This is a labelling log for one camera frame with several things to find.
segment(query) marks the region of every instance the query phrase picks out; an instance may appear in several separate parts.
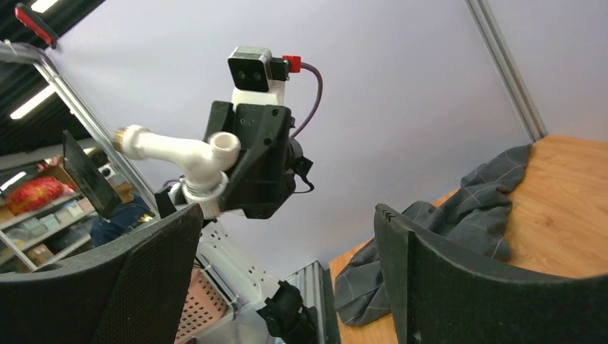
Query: perforated plastic basket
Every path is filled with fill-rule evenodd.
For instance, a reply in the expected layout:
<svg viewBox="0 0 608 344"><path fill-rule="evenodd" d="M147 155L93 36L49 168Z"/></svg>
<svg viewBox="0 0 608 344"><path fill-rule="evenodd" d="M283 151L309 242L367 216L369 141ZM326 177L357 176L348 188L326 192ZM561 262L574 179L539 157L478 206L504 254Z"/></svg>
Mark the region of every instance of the perforated plastic basket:
<svg viewBox="0 0 608 344"><path fill-rule="evenodd" d="M175 344L182 344L222 319L227 305L200 269L192 269L190 287L181 313Z"/></svg>

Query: gray cloth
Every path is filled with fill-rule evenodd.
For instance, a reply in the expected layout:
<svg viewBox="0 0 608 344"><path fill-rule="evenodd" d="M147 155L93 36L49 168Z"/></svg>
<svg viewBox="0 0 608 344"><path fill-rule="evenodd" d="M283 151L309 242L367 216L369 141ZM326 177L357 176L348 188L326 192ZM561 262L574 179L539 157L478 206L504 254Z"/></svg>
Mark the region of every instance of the gray cloth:
<svg viewBox="0 0 608 344"><path fill-rule="evenodd" d="M462 178L443 205L417 201L403 215L422 228L486 257L506 261L504 237L512 203L505 195L523 179L530 146L511 148ZM346 325L366 325L391 312L378 247L372 239L336 278L336 309Z"/></svg>

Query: wooden surface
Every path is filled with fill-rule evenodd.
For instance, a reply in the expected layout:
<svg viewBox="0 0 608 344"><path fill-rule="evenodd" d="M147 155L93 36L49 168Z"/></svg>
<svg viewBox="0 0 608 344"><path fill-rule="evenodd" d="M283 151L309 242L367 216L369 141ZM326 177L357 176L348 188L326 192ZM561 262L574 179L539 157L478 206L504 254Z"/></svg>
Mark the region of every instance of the wooden surface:
<svg viewBox="0 0 608 344"><path fill-rule="evenodd" d="M523 182L509 197L510 264L568 277L608 272L608 143L547 136L532 147ZM363 245L330 263L334 282ZM391 315L360 328L338 317L338 326L343 344L397 344Z"/></svg>

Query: shelf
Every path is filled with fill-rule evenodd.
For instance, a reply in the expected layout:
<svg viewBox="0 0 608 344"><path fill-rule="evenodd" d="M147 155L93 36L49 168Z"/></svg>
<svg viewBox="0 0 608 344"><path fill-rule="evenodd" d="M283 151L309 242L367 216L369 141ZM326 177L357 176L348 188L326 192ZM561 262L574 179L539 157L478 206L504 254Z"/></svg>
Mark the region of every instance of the shelf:
<svg viewBox="0 0 608 344"><path fill-rule="evenodd" d="M85 217L87 217L89 214L94 213L95 210L90 210L90 211L86 211L82 214L80 214L77 218L74 218L73 220L70 220L69 222L65 223L65 224L61 224L61 226L59 228L53 229L51 231L47 231L46 233L44 233L41 236L38 236L37 238L34 238L32 240L29 240L28 242L26 242L24 245L19 246L19 249L22 250L23 252L27 251L28 249L31 249L32 247L35 247L36 245L42 243L44 240L52 237L53 235L55 235L56 233L59 233L60 231L69 228L70 226L72 226L73 224L75 224L76 222L84 219ZM7 254L6 256L0 258L0 265L8 262L10 259L14 258L15 255L14 254Z"/></svg>
<svg viewBox="0 0 608 344"><path fill-rule="evenodd" d="M90 240L91 240L90 235L84 236L83 238L81 238L77 242L75 242L74 244L71 244L68 247L66 247L63 251L57 253L53 258L44 262L44 264L40 265L37 269L40 269L41 267L43 267L45 265L53 264L53 263L60 261L61 259L64 259L65 257L69 256L72 252L79 249L82 245L88 243Z"/></svg>
<svg viewBox="0 0 608 344"><path fill-rule="evenodd" d="M44 211L47 211L49 209L52 209L53 207L59 206L63 203L66 203L68 201L71 201L73 199L78 198L81 195L81 193L73 193L71 195L67 195L67 196L61 196L58 199L54 200L53 202L51 202L50 204L47 204L46 206L43 206L42 208L38 209L38 210L34 210L34 211L29 211L27 213L23 213L21 215L15 216L13 219L10 219L8 221L2 222L0 224L0 231L3 231L7 228L10 228L16 224L18 224L19 222L25 221L27 219L30 219L38 214L41 214Z"/></svg>

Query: red plastic package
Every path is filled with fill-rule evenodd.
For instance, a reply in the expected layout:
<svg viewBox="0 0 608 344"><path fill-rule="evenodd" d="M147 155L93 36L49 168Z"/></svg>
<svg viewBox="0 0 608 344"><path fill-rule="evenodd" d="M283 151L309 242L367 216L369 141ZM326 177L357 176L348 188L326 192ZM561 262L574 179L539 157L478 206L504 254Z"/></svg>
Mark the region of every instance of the red plastic package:
<svg viewBox="0 0 608 344"><path fill-rule="evenodd" d="M41 177L20 185L6 197L6 206L13 215L46 206L64 193L64 185L55 177Z"/></svg>

